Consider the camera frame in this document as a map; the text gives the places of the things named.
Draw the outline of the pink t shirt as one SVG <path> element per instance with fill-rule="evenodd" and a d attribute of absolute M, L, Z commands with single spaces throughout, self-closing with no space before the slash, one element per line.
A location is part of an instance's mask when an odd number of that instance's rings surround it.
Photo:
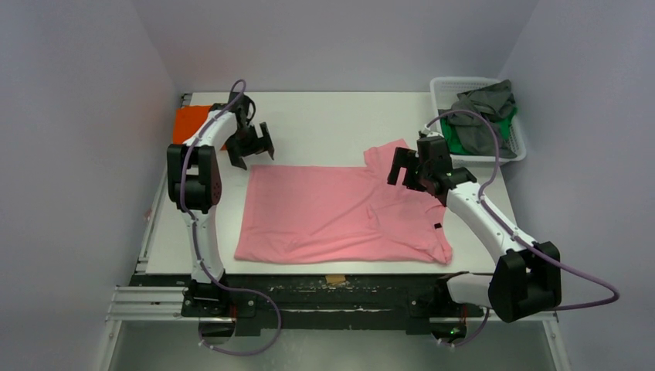
<path fill-rule="evenodd" d="M 445 208 L 389 185 L 402 139 L 372 147 L 362 167 L 255 165 L 234 257 L 271 264 L 421 261 L 449 264 Z"/>

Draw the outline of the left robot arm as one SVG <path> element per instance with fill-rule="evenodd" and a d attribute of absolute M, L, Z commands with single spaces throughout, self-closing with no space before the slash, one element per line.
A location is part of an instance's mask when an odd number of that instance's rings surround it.
<path fill-rule="evenodd" d="M 231 166 L 245 170 L 245 157 L 274 156 L 266 123 L 252 123 L 256 105 L 243 93 L 213 104 L 200 128 L 181 144 L 168 146 L 168 196 L 183 215 L 192 252 L 191 280 L 183 291 L 182 314 L 200 318 L 252 316 L 260 295 L 231 288 L 219 253 L 216 211 L 222 197 L 217 153 L 226 148 Z"/>

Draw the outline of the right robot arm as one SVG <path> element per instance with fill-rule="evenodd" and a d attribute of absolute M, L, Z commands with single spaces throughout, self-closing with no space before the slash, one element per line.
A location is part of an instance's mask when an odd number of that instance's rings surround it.
<path fill-rule="evenodd" d="M 417 148 L 397 147 L 387 182 L 426 192 L 458 215 L 495 263 L 492 274 L 458 273 L 441 280 L 436 309 L 451 315 L 464 304 L 489 308 L 510 323 L 560 305 L 560 253 L 520 230 L 487 198 L 467 168 L 453 166 L 446 140 L 424 137 Z"/>

